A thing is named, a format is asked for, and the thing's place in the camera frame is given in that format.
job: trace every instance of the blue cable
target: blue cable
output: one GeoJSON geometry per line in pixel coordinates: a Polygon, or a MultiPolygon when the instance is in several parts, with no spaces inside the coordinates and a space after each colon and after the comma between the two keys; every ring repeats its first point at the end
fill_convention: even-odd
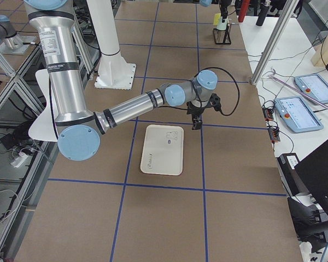
{"type": "Polygon", "coordinates": [[[321,261],[320,262],[323,262],[323,259],[324,259],[324,255],[327,251],[327,248],[328,248],[328,243],[326,244],[326,247],[324,248],[324,251],[323,251],[323,254],[322,254],[322,257],[321,257],[321,261]]]}

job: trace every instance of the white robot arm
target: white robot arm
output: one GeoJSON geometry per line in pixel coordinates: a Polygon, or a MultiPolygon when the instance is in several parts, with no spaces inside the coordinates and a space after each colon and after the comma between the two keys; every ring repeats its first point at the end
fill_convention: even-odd
{"type": "Polygon", "coordinates": [[[71,160],[92,157],[99,147],[99,136],[109,128],[164,104],[187,103],[193,129],[200,129],[200,115],[205,108],[214,107],[219,111],[220,99],[213,94],[218,78],[212,71],[203,70],[186,82],[165,84],[103,112],[91,112],[86,107],[71,35],[72,0],[24,1],[30,24],[39,32],[58,108],[54,119],[57,143],[65,157],[71,160]]]}

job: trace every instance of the red object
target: red object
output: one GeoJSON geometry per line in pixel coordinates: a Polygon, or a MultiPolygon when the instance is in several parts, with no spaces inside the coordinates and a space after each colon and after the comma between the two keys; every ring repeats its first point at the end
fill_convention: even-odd
{"type": "Polygon", "coordinates": [[[238,22],[243,22],[245,14],[247,13],[247,10],[249,8],[249,3],[250,0],[243,0],[241,10],[239,11],[239,16],[238,16],[238,22]]]}

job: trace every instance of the white mounting plate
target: white mounting plate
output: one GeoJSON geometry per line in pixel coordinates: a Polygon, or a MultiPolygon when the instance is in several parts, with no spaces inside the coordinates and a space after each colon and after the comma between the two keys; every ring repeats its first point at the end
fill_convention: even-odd
{"type": "Polygon", "coordinates": [[[113,85],[107,85],[105,81],[102,80],[102,77],[98,76],[95,82],[95,87],[130,90],[135,76],[136,64],[127,64],[127,65],[132,68],[131,69],[132,75],[124,76],[120,81],[114,83],[113,85]]]}
{"type": "MultiPolygon", "coordinates": [[[[37,37],[24,36],[24,35],[20,35],[20,37],[24,43],[34,42],[37,38],[37,37]]],[[[11,50],[5,45],[5,43],[2,43],[0,45],[0,53],[2,53],[3,55],[24,55],[29,46],[30,45],[23,45],[22,47],[16,50],[11,50]]]]}
{"type": "Polygon", "coordinates": [[[184,130],[151,124],[146,129],[140,168],[146,174],[178,176],[183,169],[184,130]]]}

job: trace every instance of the black cylinder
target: black cylinder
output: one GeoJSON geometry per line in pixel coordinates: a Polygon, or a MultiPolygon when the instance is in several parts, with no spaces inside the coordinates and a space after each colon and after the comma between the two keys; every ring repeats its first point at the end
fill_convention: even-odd
{"type": "Polygon", "coordinates": [[[269,8],[270,8],[270,6],[265,6],[263,4],[260,5],[261,10],[259,13],[259,17],[257,18],[257,22],[256,22],[257,26],[262,26],[262,24],[267,16],[269,8]]]}

